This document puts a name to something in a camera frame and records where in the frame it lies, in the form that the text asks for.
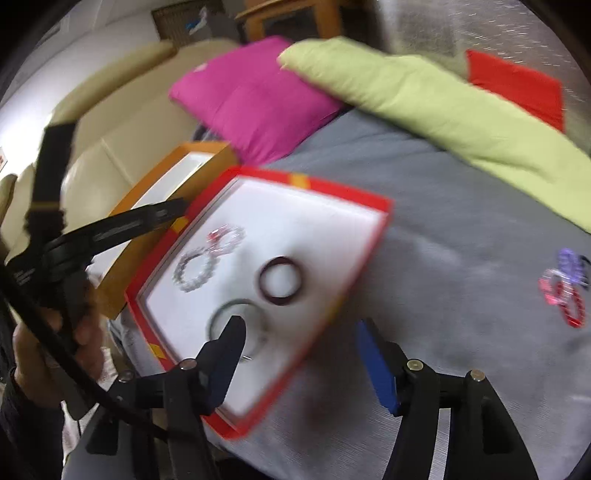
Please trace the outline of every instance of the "human hand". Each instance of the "human hand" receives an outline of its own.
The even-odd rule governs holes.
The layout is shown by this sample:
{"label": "human hand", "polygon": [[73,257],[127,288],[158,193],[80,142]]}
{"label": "human hand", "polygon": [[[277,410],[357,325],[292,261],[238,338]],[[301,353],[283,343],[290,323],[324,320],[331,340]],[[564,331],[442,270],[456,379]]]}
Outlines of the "human hand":
{"label": "human hand", "polygon": [[[78,323],[74,330],[74,340],[79,348],[76,361],[95,380],[100,378],[103,370],[103,330],[100,328],[100,314],[96,306],[95,291],[89,284],[88,314]],[[48,325],[58,332],[61,328],[61,315],[55,310],[41,308],[41,315]],[[45,362],[45,352],[37,338],[27,326],[18,324],[12,337],[14,356],[17,368],[14,380],[25,396],[42,408],[59,408],[63,393],[51,377]]]}

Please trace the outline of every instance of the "metal screw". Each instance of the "metal screw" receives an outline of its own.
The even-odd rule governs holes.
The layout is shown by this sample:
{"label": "metal screw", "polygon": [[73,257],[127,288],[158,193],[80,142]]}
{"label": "metal screw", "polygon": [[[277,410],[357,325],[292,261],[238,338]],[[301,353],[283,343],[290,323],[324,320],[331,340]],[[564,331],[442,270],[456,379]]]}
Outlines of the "metal screw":
{"label": "metal screw", "polygon": [[121,383],[131,382],[134,379],[134,373],[131,370],[125,370],[121,372],[121,375],[117,378]]}
{"label": "metal screw", "polygon": [[179,363],[181,370],[192,370],[197,366],[197,361],[194,358],[186,358]]}
{"label": "metal screw", "polygon": [[420,360],[409,360],[407,362],[407,367],[409,370],[412,370],[413,372],[418,372],[423,369],[424,365],[423,362],[421,362]]}
{"label": "metal screw", "polygon": [[476,382],[482,382],[486,378],[484,372],[481,372],[480,370],[470,370],[470,376]]}

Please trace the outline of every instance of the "light green pillow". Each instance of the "light green pillow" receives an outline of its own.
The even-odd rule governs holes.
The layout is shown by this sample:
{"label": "light green pillow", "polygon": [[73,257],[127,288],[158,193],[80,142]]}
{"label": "light green pillow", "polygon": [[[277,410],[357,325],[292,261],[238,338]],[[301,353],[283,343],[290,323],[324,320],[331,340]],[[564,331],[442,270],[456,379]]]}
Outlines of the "light green pillow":
{"label": "light green pillow", "polygon": [[345,38],[293,44],[279,62],[308,82],[421,135],[591,232],[591,159],[561,132],[420,56]]}

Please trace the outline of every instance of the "dark sleeve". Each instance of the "dark sleeve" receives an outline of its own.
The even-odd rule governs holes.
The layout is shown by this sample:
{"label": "dark sleeve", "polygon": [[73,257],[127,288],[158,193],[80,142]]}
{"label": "dark sleeve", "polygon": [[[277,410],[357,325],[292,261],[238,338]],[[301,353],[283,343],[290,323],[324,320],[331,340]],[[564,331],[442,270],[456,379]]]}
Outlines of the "dark sleeve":
{"label": "dark sleeve", "polygon": [[0,427],[15,454],[35,479],[61,478],[63,450],[61,431],[64,414],[60,408],[37,407],[21,391],[11,372],[0,407]]}

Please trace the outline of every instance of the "bracelet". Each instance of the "bracelet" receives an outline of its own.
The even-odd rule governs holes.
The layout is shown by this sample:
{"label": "bracelet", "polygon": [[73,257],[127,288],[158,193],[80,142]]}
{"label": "bracelet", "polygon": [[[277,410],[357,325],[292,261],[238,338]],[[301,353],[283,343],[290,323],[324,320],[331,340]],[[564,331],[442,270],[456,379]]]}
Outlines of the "bracelet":
{"label": "bracelet", "polygon": [[[232,253],[242,240],[244,240],[244,237],[244,228],[229,225],[223,225],[217,230],[207,234],[207,247],[191,250],[184,254],[178,261],[173,273],[174,284],[185,293],[203,287],[203,285],[213,277],[213,272],[219,257]],[[185,280],[184,273],[189,262],[204,255],[207,255],[207,260],[202,271],[199,272],[199,275],[190,280]]]}
{"label": "bracelet", "polygon": [[[199,275],[197,275],[197,277],[192,278],[190,280],[185,280],[184,272],[189,262],[197,257],[202,257],[204,255],[207,256],[207,260],[205,266],[203,267],[203,270],[199,273]],[[215,270],[216,264],[217,257],[214,257],[208,248],[201,247],[196,250],[192,250],[184,254],[178,261],[178,264],[174,269],[173,273],[174,284],[185,293],[197,290],[198,288],[203,287],[203,285],[205,285],[207,281],[211,277],[213,277],[213,271]]]}
{"label": "bracelet", "polygon": [[[563,292],[563,289],[564,289],[564,283],[562,281],[559,281],[556,284],[556,293],[558,295],[561,295]],[[561,305],[559,305],[559,308],[562,311],[562,315],[563,315],[566,323],[568,323],[573,328],[581,328],[585,324],[585,305],[584,305],[583,299],[579,295],[579,292],[577,291],[576,288],[573,290],[572,296],[573,296],[573,300],[574,300],[574,305],[577,307],[577,312],[579,314],[578,318],[574,318],[571,315],[568,304],[564,304],[564,305],[561,304]]]}
{"label": "bracelet", "polygon": [[[249,316],[247,318],[244,318],[244,317],[236,314],[236,315],[240,316],[244,320],[244,323],[246,324],[246,343],[244,345],[244,350],[243,350],[242,356],[241,356],[241,362],[242,362],[242,361],[252,360],[261,351],[261,349],[265,346],[265,344],[267,343],[268,337],[269,337],[269,321],[267,319],[267,315],[265,314],[265,311],[261,307],[259,307],[256,303],[254,303],[250,300],[247,300],[247,299],[237,299],[237,300],[231,300],[231,301],[223,304],[221,307],[219,307],[215,311],[215,313],[211,316],[211,318],[209,319],[209,324],[207,327],[207,340],[217,340],[219,338],[219,336],[222,334],[222,330],[226,326],[225,323],[218,325],[219,320],[223,319],[224,312],[226,312],[231,307],[235,307],[237,305],[245,305],[247,307],[253,307],[256,310],[256,312],[258,313],[258,319],[259,319],[258,321],[255,321],[254,317]],[[253,335],[255,335],[255,332],[257,330],[258,330],[258,336],[254,340],[254,344],[249,345],[249,343],[253,343],[253,342],[249,342],[249,339],[252,339]]]}
{"label": "bracelet", "polygon": [[570,248],[563,248],[558,252],[558,269],[567,276],[571,283],[582,284],[585,275],[583,259]]}
{"label": "bracelet", "polygon": [[[556,295],[552,289],[552,278],[558,277],[562,282],[562,288],[560,293],[556,292]],[[573,295],[574,288],[569,278],[565,273],[555,268],[549,268],[544,271],[540,279],[538,280],[538,286],[544,294],[544,298],[548,305],[566,305],[569,298]]]}
{"label": "bracelet", "polygon": [[[267,272],[270,269],[272,269],[273,267],[276,267],[278,265],[289,265],[291,268],[293,268],[293,270],[295,271],[295,273],[298,276],[297,287],[295,288],[295,290],[292,293],[290,293],[289,295],[287,295],[285,297],[276,297],[276,296],[272,295],[271,293],[269,293],[267,288],[264,286],[264,282],[263,282],[263,278],[265,277]],[[289,257],[275,257],[271,261],[267,262],[267,264],[262,268],[261,272],[259,273],[258,287],[259,287],[259,291],[261,292],[261,295],[263,296],[263,298],[266,301],[272,303],[273,305],[283,307],[285,305],[290,304],[292,301],[294,301],[296,299],[296,297],[301,293],[302,289],[304,288],[303,271],[302,271],[301,267],[296,262],[294,262],[291,258],[289,258]]]}

